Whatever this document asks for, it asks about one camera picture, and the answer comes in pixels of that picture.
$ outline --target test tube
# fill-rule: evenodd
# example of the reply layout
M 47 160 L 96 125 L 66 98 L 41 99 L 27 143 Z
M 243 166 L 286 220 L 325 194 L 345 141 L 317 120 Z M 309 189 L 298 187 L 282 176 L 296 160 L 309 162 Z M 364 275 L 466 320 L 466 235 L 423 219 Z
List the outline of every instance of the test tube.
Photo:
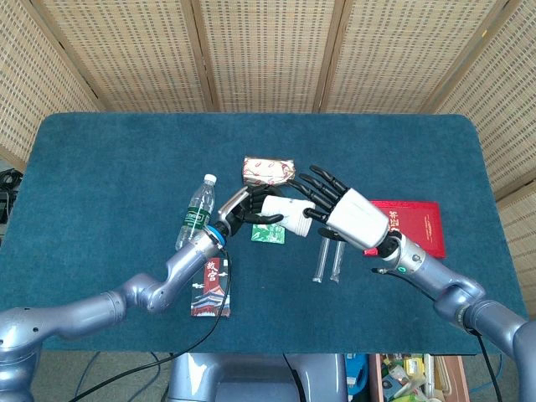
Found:
M 341 273 L 341 264 L 343 263 L 345 241 L 338 241 L 335 249 L 335 258 L 333 259 L 332 275 L 329 279 L 338 283 L 338 274 Z
M 322 243 L 320 244 L 320 252 L 318 253 L 318 265 L 315 276 L 312 278 L 313 282 L 322 283 L 324 277 L 324 268 L 326 267 L 327 252 L 329 250 L 329 239 L 322 237 Z

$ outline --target red notebook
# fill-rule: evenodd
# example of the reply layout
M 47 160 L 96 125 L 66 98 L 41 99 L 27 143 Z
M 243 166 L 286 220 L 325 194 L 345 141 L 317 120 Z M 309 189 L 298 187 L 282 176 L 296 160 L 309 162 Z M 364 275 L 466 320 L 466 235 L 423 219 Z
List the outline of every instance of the red notebook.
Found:
M 418 201 L 371 201 L 389 218 L 389 230 L 403 233 L 428 254 L 445 258 L 445 241 L 438 203 Z M 378 255 L 376 249 L 364 255 Z

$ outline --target water bottle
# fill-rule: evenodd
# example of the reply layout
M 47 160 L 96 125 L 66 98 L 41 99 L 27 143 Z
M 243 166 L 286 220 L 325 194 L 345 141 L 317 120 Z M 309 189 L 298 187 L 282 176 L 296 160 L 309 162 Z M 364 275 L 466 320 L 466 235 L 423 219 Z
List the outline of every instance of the water bottle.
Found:
M 198 231 L 209 224 L 210 214 L 214 208 L 215 184 L 216 177 L 213 174 L 205 174 L 204 183 L 190 200 L 183 226 L 178 234 L 177 243 L 175 243 L 175 250 L 180 250 Z

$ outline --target green packet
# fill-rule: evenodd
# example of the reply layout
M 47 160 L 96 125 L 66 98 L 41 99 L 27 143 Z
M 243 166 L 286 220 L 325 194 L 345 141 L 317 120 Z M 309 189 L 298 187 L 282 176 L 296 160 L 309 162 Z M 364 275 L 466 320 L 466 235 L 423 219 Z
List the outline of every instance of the green packet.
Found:
M 285 244 L 285 228 L 278 224 L 254 224 L 251 229 L 252 241 Z

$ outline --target table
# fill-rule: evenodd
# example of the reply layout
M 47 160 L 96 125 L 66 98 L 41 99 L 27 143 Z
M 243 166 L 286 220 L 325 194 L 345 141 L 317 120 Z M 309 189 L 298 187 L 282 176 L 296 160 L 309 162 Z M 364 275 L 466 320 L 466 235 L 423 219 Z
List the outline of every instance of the table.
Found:
M 446 265 L 526 316 L 475 128 L 454 115 L 52 115 L 39 129 L 0 248 L 0 309 L 72 302 L 143 271 L 165 279 L 204 174 L 218 176 L 217 208 L 241 187 L 245 155 L 293 158 L 301 172 L 315 163 L 368 198 L 437 201 Z M 307 239 L 287 232 L 284 245 L 251 242 L 248 226 L 230 239 L 231 317 L 197 351 L 479 351 L 418 291 L 371 273 L 381 261 L 358 250 L 347 248 L 340 284 L 328 275 L 313 283 L 317 227 Z M 45 347 L 179 350 L 212 323 L 190 317 L 190 297 L 186 288 L 162 315 L 130 310 L 117 327 Z

